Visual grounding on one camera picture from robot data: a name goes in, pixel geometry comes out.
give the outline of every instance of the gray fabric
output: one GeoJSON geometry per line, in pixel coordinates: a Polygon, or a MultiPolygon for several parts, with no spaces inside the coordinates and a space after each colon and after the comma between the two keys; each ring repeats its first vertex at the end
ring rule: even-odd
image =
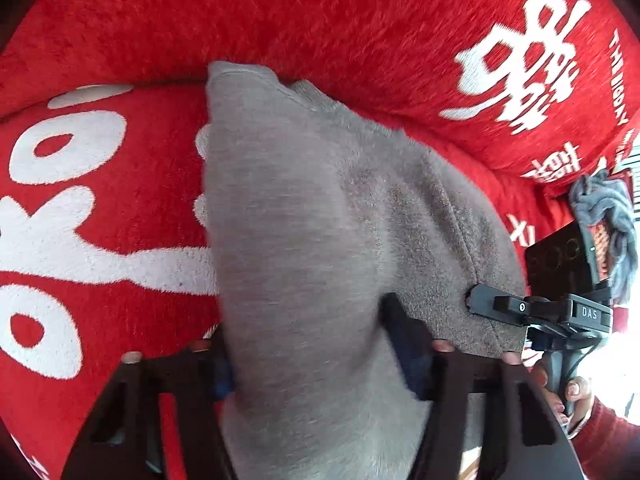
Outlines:
{"type": "Polygon", "coordinates": [[[611,294],[625,304],[638,271],[634,208],[626,184],[619,179],[607,180],[608,176],[607,170],[581,176],[569,192],[569,203],[581,225],[594,226],[604,219],[609,233],[607,268],[611,294]]]}
{"type": "MultiPolygon", "coordinates": [[[[478,282],[524,291],[509,235],[435,152],[308,82],[210,67],[205,189],[237,379],[223,434],[241,480],[404,480],[428,403],[405,389],[378,298],[463,351],[521,351],[524,330],[468,314],[478,282]]],[[[472,396],[466,448],[480,444],[472,396]]]]}

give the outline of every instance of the red sleeve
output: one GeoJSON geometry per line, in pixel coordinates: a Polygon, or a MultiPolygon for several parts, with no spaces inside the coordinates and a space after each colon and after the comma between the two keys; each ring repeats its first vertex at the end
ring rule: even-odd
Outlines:
{"type": "Polygon", "coordinates": [[[627,422],[597,398],[590,420],[572,440],[584,474],[590,480],[609,480],[628,459],[626,450],[640,437],[640,426],[627,422]]]}

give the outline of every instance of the red fleece blanket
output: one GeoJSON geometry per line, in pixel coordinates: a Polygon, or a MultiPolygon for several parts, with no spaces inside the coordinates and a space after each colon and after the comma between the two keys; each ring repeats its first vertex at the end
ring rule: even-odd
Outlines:
{"type": "Polygon", "coordinates": [[[433,146],[521,256],[640,121],[640,45],[609,0],[38,0],[0,56],[0,416],[41,478],[121,354],[218,321],[198,149],[215,59],[433,146]],[[135,88],[73,91],[92,84],[135,88]]]}

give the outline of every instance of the human hand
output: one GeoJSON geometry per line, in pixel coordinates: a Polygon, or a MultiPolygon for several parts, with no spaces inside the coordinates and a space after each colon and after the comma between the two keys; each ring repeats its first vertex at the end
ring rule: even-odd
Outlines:
{"type": "Polygon", "coordinates": [[[556,417],[560,424],[567,425],[567,433],[571,433],[576,426],[578,426],[580,421],[583,420],[591,411],[593,403],[595,402],[595,396],[593,395],[591,388],[591,380],[587,380],[583,377],[575,377],[567,383],[564,396],[566,397],[566,400],[575,403],[574,414],[571,417],[567,417],[563,413],[564,404],[560,400],[560,397],[545,388],[547,375],[542,362],[538,361],[533,365],[531,378],[542,390],[546,402],[548,402],[551,409],[556,413],[556,417]]]}
{"type": "MultiPolygon", "coordinates": [[[[445,339],[434,340],[432,346],[433,349],[438,352],[453,352],[455,350],[455,347],[445,339]]],[[[522,363],[520,355],[516,352],[505,352],[502,354],[502,360],[510,365],[519,365],[522,363]]],[[[575,403],[574,414],[571,417],[567,417],[564,414],[564,404],[560,400],[560,397],[545,388],[548,378],[542,362],[538,361],[533,366],[531,378],[540,387],[546,402],[556,415],[558,422],[560,422],[562,426],[568,427],[568,433],[571,433],[591,411],[595,401],[591,390],[591,381],[582,377],[576,377],[567,383],[565,397],[567,400],[575,403]]]]}

